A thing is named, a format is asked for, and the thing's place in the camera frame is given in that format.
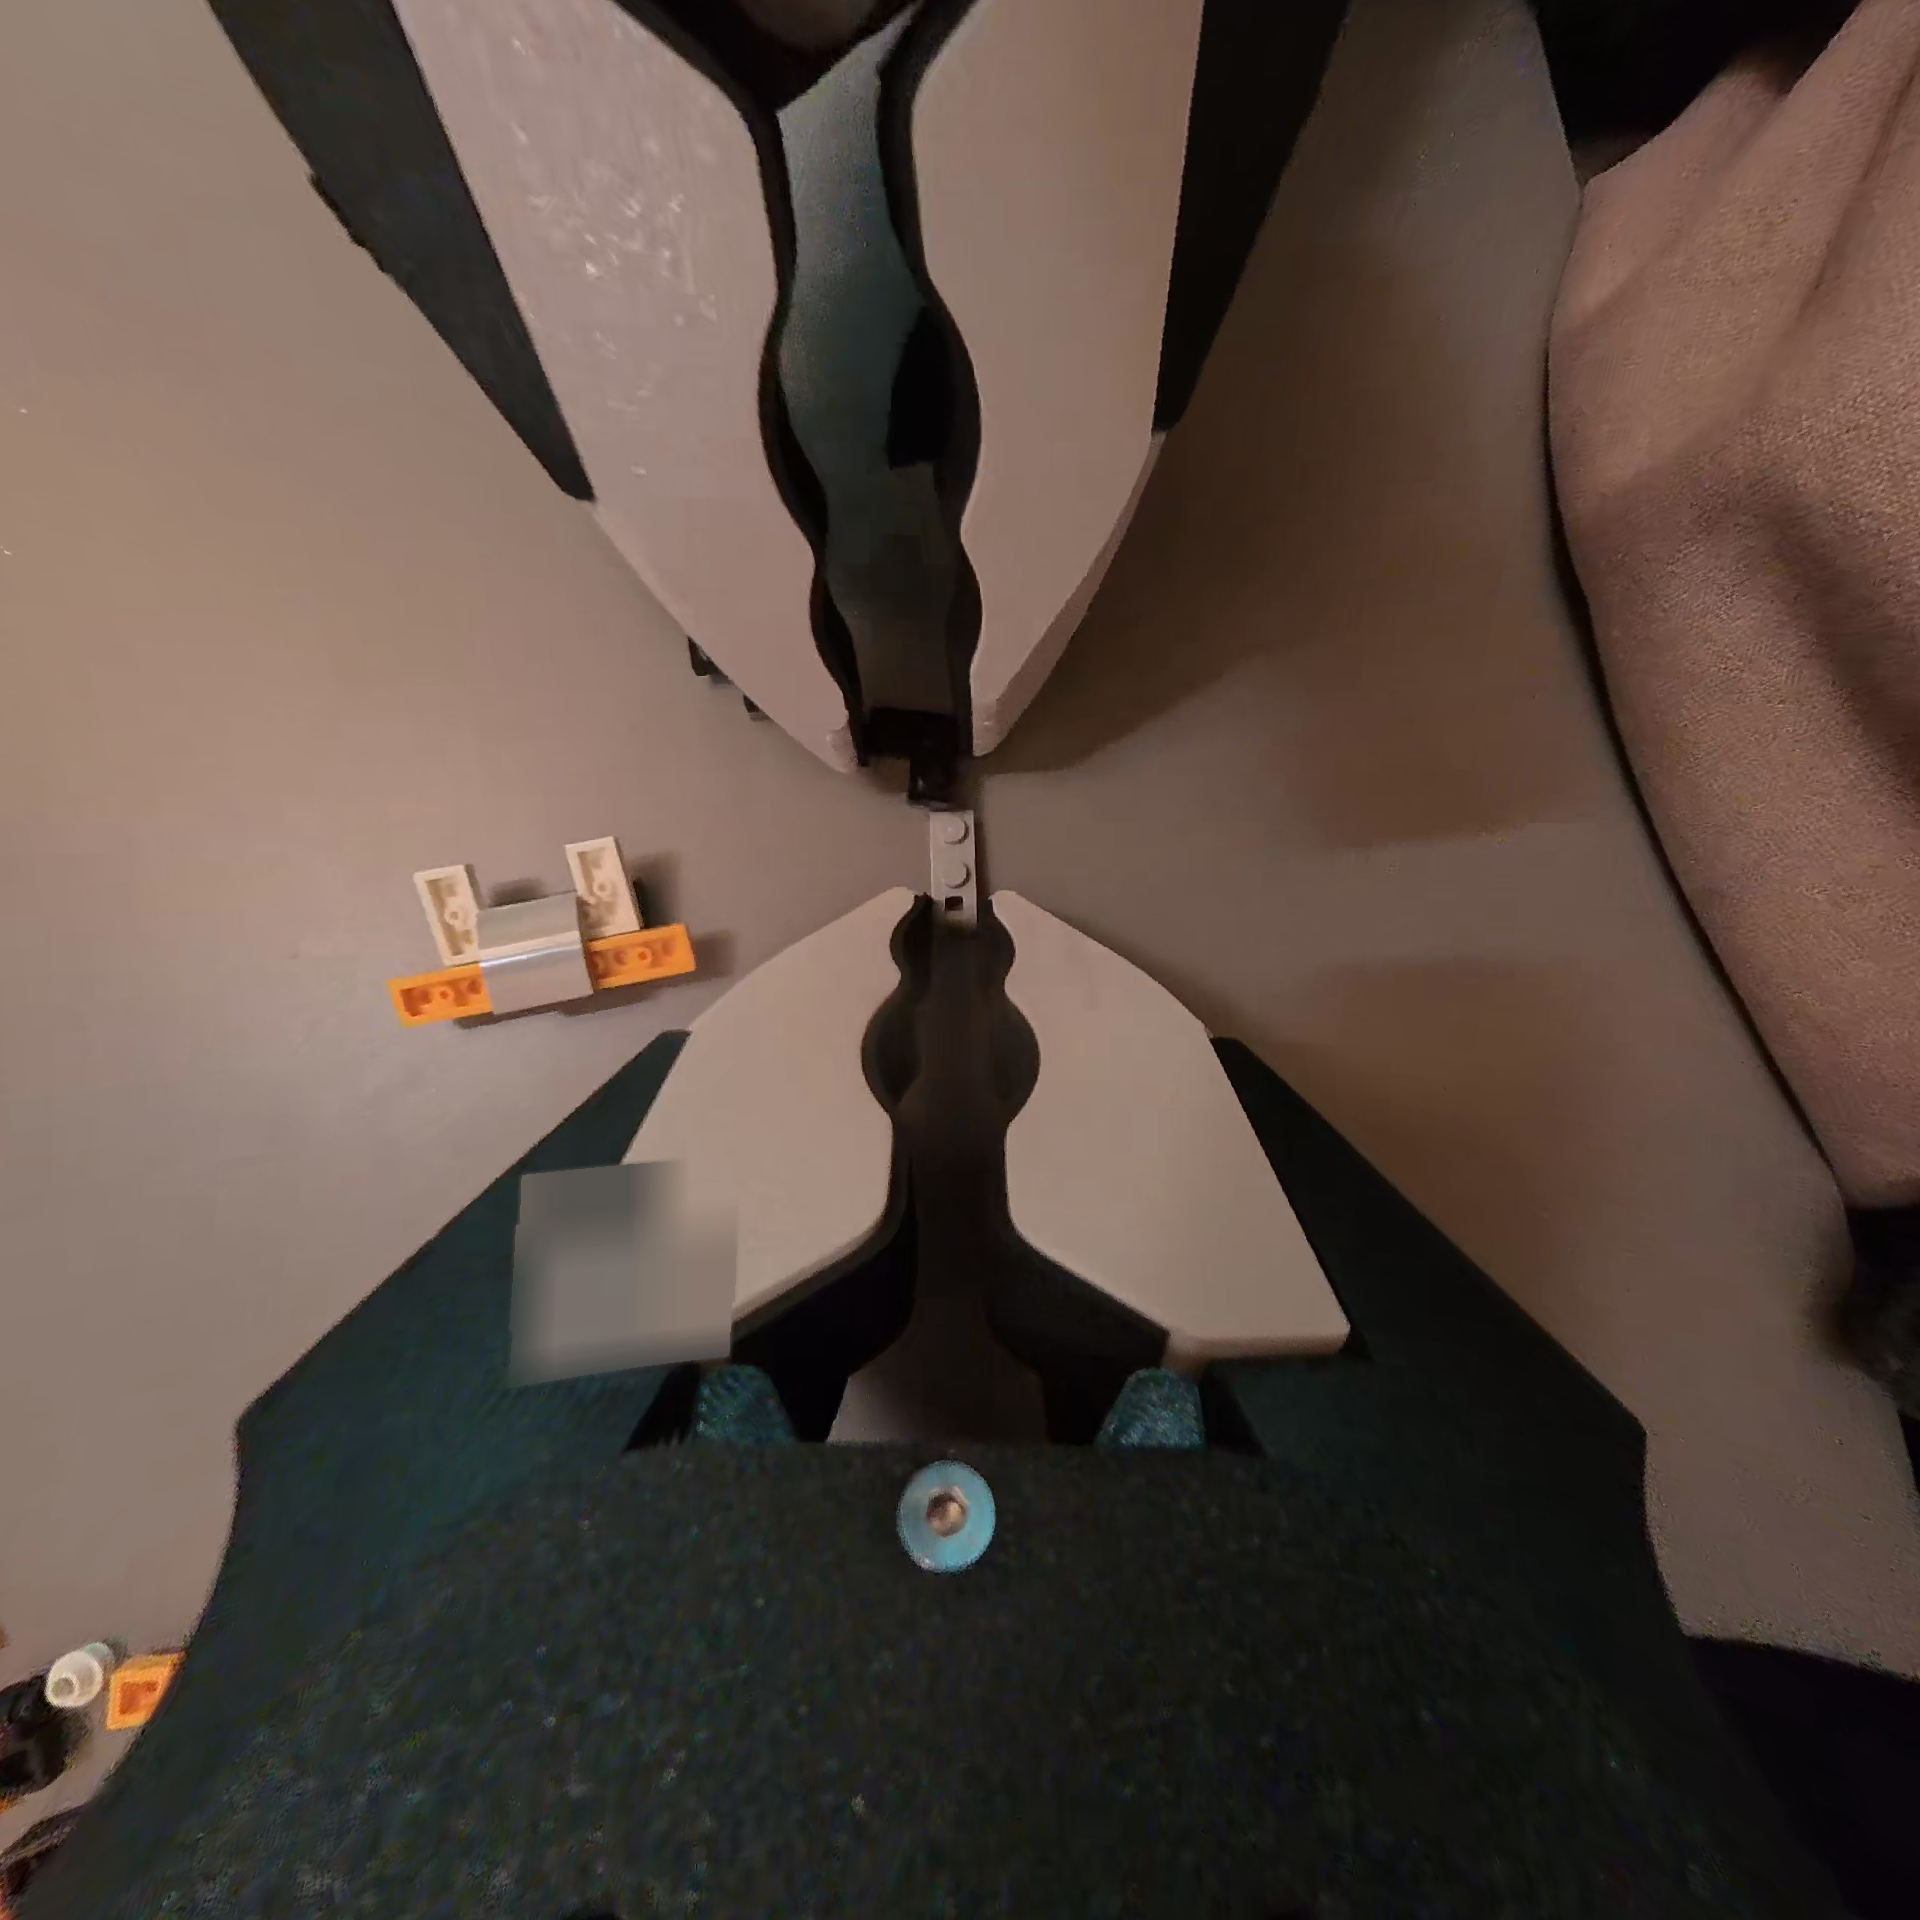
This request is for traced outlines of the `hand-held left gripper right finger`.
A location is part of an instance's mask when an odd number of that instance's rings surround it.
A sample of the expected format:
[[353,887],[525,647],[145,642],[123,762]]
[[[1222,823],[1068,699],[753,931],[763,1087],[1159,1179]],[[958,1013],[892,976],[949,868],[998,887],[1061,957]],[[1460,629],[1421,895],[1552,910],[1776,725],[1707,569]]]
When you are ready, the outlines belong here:
[[1354,1323],[1222,1066],[1150,973],[997,895],[1014,1111],[990,1329],[1093,1441],[1138,1372],[1337,1355]]

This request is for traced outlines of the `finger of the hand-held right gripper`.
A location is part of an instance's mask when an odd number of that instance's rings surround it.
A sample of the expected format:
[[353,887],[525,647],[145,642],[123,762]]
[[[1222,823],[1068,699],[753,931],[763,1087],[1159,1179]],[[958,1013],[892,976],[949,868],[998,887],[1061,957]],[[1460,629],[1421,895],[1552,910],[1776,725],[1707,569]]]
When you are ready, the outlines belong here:
[[399,23],[604,531],[758,717],[852,772],[859,671],[776,382],[771,117],[653,6],[408,0]]
[[913,245],[966,354],[975,753],[1046,683],[1166,446],[1201,23],[1201,0],[977,0],[905,38]]

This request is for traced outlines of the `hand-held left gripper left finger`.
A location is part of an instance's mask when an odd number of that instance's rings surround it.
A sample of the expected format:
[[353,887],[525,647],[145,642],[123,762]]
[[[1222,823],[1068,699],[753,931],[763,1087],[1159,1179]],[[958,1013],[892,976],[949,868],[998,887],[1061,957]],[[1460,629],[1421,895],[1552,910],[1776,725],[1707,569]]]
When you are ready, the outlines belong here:
[[852,1378],[917,1305],[901,1138],[917,940],[919,895],[881,890],[739,976],[685,1031],[629,1142],[629,1163],[665,1169],[665,1246],[692,1265],[667,1355],[753,1364],[801,1441],[828,1441]]

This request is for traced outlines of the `orange white grey lego assembly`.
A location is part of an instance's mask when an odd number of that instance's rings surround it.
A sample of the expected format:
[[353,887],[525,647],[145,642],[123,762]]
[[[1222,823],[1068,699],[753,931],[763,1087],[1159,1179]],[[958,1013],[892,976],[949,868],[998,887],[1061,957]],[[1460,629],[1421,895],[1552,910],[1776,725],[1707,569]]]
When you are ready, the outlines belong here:
[[648,923],[620,837],[566,844],[566,887],[484,905],[469,863],[417,868],[413,895],[439,965],[389,980],[403,1027],[553,1013],[690,976],[685,923]]

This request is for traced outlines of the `pile of mixed small lego pieces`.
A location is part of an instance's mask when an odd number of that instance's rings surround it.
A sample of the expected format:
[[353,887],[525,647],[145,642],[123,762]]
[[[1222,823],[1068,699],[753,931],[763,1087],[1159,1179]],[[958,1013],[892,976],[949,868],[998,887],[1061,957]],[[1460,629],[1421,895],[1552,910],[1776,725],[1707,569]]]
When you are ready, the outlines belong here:
[[0,1806],[53,1790],[99,1737],[138,1731],[166,1703],[182,1653],[84,1641],[0,1687]]

